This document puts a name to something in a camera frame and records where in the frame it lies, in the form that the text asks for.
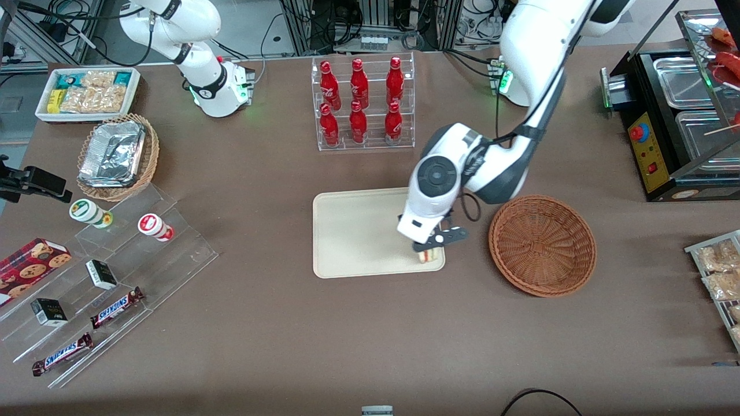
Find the white tray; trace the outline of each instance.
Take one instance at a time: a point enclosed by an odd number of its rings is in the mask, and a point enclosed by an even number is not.
[[[314,273],[322,279],[434,272],[396,231],[408,188],[329,192],[314,198]]]
[[[118,73],[131,73],[131,79],[126,86],[126,95],[124,96],[124,103],[121,105],[121,111],[117,113],[92,113],[92,114],[72,114],[72,113],[59,113],[52,114],[47,112],[47,104],[49,104],[49,94],[56,86],[57,80],[60,75],[83,73],[89,70],[95,71],[116,71]],[[89,67],[89,68],[66,68],[63,70],[54,70],[49,74],[47,79],[46,87],[44,87],[44,93],[41,94],[41,99],[38,100],[38,106],[36,106],[36,117],[39,120],[46,121],[47,123],[84,123],[90,121],[103,121],[108,118],[114,118],[123,116],[129,113],[131,104],[134,102],[134,95],[136,94],[136,87],[138,86],[139,72],[134,68],[124,67]]]

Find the snickers bar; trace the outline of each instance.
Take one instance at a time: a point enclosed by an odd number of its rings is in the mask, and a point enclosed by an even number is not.
[[[50,355],[46,360],[39,360],[33,363],[33,376],[38,377],[60,362],[69,360],[78,352],[84,351],[85,349],[91,349],[92,347],[93,339],[90,337],[89,333],[85,332],[85,334],[82,335],[82,338],[55,352],[54,355]]]
[[[141,289],[137,286],[134,290],[128,292],[126,296],[118,299],[113,305],[103,309],[103,312],[90,318],[92,321],[92,328],[100,328],[104,323],[110,321],[115,316],[118,316],[118,314],[126,309],[129,309],[134,303],[138,302],[142,298],[144,298],[144,294],[141,293]]]

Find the coca-cola bottle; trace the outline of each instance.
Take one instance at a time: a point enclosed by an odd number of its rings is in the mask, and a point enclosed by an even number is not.
[[[326,146],[339,146],[339,124],[337,124],[337,119],[332,114],[332,108],[327,103],[321,103],[319,110],[321,111],[319,124]]]
[[[363,112],[362,104],[357,100],[352,102],[349,125],[352,127],[352,140],[357,144],[364,144],[368,136],[368,119]]]
[[[370,105],[368,76],[363,70],[363,60],[360,58],[352,59],[352,78],[349,85],[352,88],[352,99],[359,101],[363,109],[367,108]]]
[[[321,95],[324,101],[332,106],[332,110],[339,111],[342,108],[342,100],[339,98],[339,82],[332,73],[332,66],[328,61],[319,64],[321,69]]]
[[[391,58],[391,70],[386,77],[386,101],[390,105],[393,101],[401,102],[403,98],[403,73],[401,72],[401,58]]]
[[[403,118],[398,112],[398,101],[393,101],[388,105],[388,114],[386,114],[386,143],[395,146],[401,141],[401,123]]]

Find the white jar with red lid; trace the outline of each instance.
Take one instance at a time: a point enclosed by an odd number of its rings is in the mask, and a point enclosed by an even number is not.
[[[169,241],[175,236],[175,230],[162,221],[156,214],[146,214],[138,222],[139,231],[159,241]]]

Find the red button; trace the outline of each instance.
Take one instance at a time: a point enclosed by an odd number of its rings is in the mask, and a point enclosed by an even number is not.
[[[645,131],[640,126],[632,127],[630,130],[630,138],[634,141],[638,141],[645,134]]]

